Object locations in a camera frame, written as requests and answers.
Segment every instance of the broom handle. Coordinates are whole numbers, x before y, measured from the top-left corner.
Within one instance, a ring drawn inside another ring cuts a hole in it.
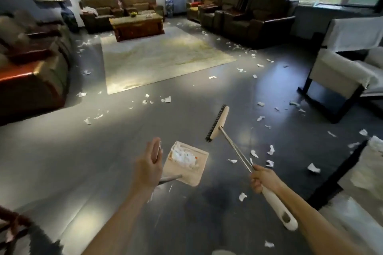
[[[247,166],[246,162],[251,165],[251,163],[247,160],[247,158],[243,155],[243,153],[239,150],[239,148],[235,145],[235,143],[231,140],[231,138],[226,134],[226,132],[223,130],[223,127],[219,127],[219,130],[223,133],[226,140],[229,142],[229,144],[233,147],[235,150],[237,156],[241,159],[241,161],[244,163],[246,168],[252,172],[252,170]],[[275,193],[273,193],[271,190],[266,188],[264,185],[262,185],[262,194],[264,195],[266,201],[270,204],[270,206],[275,211],[278,218],[282,221],[286,229],[290,231],[295,231],[298,229],[298,222],[294,218],[294,216],[290,213],[290,211],[286,208],[286,206],[282,203],[282,201],[276,196]]]

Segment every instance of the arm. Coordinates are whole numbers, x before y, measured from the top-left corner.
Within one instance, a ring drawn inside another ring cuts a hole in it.
[[[271,169],[253,165],[251,186],[256,193],[262,192],[262,185],[273,191],[298,220],[299,228],[317,255],[359,255],[361,254],[349,239],[331,225],[317,210],[294,193]]]
[[[150,199],[162,174],[160,139],[148,142],[145,153],[136,161],[132,187],[126,200],[89,243],[82,255],[122,255],[126,253],[134,224],[142,206]]]

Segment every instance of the forearm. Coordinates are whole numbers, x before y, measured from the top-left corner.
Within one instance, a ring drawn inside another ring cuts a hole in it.
[[[131,192],[117,212],[93,238],[82,255],[122,255],[127,245],[147,192]]]
[[[283,186],[276,195],[297,219],[299,229],[315,254],[361,254],[348,238],[342,236],[317,210],[290,188]]]

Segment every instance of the beige dustpan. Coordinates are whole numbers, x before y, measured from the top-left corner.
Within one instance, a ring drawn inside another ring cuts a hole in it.
[[[197,186],[201,180],[209,153],[179,141],[176,141],[174,145],[177,143],[180,144],[181,147],[193,153],[195,157],[197,157],[198,167],[194,169],[190,169],[190,168],[181,166],[180,164],[178,164],[176,161],[172,159],[172,152],[170,151],[165,161],[164,170],[163,170],[164,174],[162,176],[171,176],[171,175],[181,174],[182,177],[177,180],[191,186]]]

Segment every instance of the hand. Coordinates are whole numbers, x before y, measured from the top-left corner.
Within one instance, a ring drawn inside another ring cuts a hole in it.
[[[255,171],[253,171],[250,175],[250,185],[256,193],[262,192],[262,185],[267,187],[275,194],[277,194],[283,187],[286,186],[285,183],[278,177],[278,175],[276,175],[275,172],[271,169],[266,169],[256,164],[253,164],[253,167]]]
[[[156,137],[146,145],[146,150],[137,159],[134,168],[132,192],[151,195],[162,175],[162,149],[158,152],[161,139]]]

